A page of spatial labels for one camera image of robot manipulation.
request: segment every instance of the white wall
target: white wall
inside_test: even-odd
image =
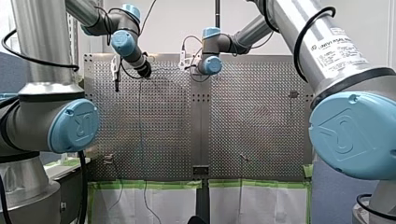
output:
[[[323,6],[337,8],[335,19],[354,40],[365,57],[374,65],[396,68],[396,22],[394,0],[321,0]],[[146,17],[151,0],[105,0],[105,8],[120,7],[131,3],[139,7],[142,21]],[[0,0],[0,36],[6,35],[13,26],[10,0]],[[252,3],[244,0],[223,0],[221,4],[221,30],[234,34],[259,14]],[[158,0],[140,38],[142,50],[147,52],[179,53],[186,35],[202,35],[202,30],[214,25],[214,0]],[[79,32],[79,55],[84,53],[112,52],[104,46],[101,37],[87,37]],[[193,40],[187,43],[189,52],[200,48]],[[253,54],[290,54],[279,35]]]
[[[13,19],[11,0],[0,0],[0,6],[0,39],[3,39],[5,35],[15,28],[15,22]],[[17,35],[12,36],[7,44],[15,50],[20,49]],[[8,53],[1,45],[0,52]]]
[[[335,20],[370,63],[396,65],[391,59],[394,0],[322,0],[322,5],[337,8]]]
[[[105,0],[105,8],[121,7],[130,3],[140,9],[141,20],[146,18],[151,0]],[[253,3],[244,0],[221,1],[221,31],[233,35],[260,14]],[[139,46],[147,52],[179,53],[187,35],[202,36],[202,31],[215,25],[214,0],[158,0],[139,38]],[[200,45],[190,40],[188,52],[195,52]],[[290,54],[282,37],[275,34],[268,44],[251,51],[253,54]]]

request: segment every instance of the metal base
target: metal base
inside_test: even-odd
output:
[[[52,182],[45,191],[29,200],[9,208],[12,224],[59,224],[61,223],[60,185]],[[5,223],[3,211],[0,223]]]
[[[370,214],[363,208],[361,208],[358,204],[353,206],[352,210],[352,224],[394,224],[395,221],[386,220],[382,217],[375,216]]]
[[[49,182],[38,156],[0,164],[13,224],[59,224],[61,187]],[[5,223],[0,214],[0,223]]]

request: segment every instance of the silver cylinder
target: silver cylinder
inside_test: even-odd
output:
[[[97,23],[99,13],[88,0],[66,0],[67,12],[84,26],[93,26]]]
[[[265,22],[264,16],[260,15],[238,32],[235,35],[235,40],[241,47],[249,48],[271,32],[272,30]]]
[[[41,61],[71,64],[64,0],[12,0],[21,53]],[[20,94],[82,92],[70,68],[29,63]]]
[[[279,28],[291,52],[294,51],[298,35],[307,21],[320,10],[322,6],[316,0],[270,0],[268,2],[269,16],[275,22],[274,26]],[[337,47],[335,44],[332,50],[318,50],[339,40],[346,41],[345,48],[339,47],[340,45]],[[344,62],[333,62],[334,57],[329,56],[331,54],[337,55],[338,58],[344,57],[341,58]],[[347,77],[373,68],[361,56],[344,30],[335,24],[331,12],[323,15],[311,26],[304,36],[299,56],[304,75],[316,95]]]
[[[60,185],[49,182],[38,156],[24,161],[1,163],[0,174],[13,224],[61,222]]]
[[[24,161],[1,163],[0,174],[4,180],[8,207],[43,194],[49,184],[38,156]]]

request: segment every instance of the gray robot arm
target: gray robot arm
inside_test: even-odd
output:
[[[204,29],[202,60],[198,62],[194,73],[202,75],[219,73],[222,67],[220,53],[248,54],[253,44],[271,32],[262,15],[235,35],[222,34],[217,27]]]
[[[140,13],[123,5],[109,13],[86,0],[12,1],[21,53],[34,59],[70,64],[65,12],[82,23],[87,35],[112,35],[111,45],[141,77],[150,64],[138,47]],[[27,83],[18,102],[0,108],[0,157],[30,151],[83,150],[99,125],[96,106],[84,98],[70,67],[29,63]]]
[[[87,0],[66,0],[67,12],[77,18],[86,35],[112,35],[111,46],[141,77],[149,77],[151,66],[138,47],[140,11],[124,4],[105,13]]]

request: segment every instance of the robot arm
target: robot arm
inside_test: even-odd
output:
[[[149,77],[151,66],[138,47],[140,11],[124,4],[105,13],[87,0],[66,0],[67,12],[78,19],[86,35],[112,35],[111,46],[141,77]]]
[[[271,32],[262,15],[235,35],[222,34],[217,27],[204,29],[202,60],[198,62],[194,73],[202,75],[219,73],[222,68],[220,53],[248,54],[253,44]]]

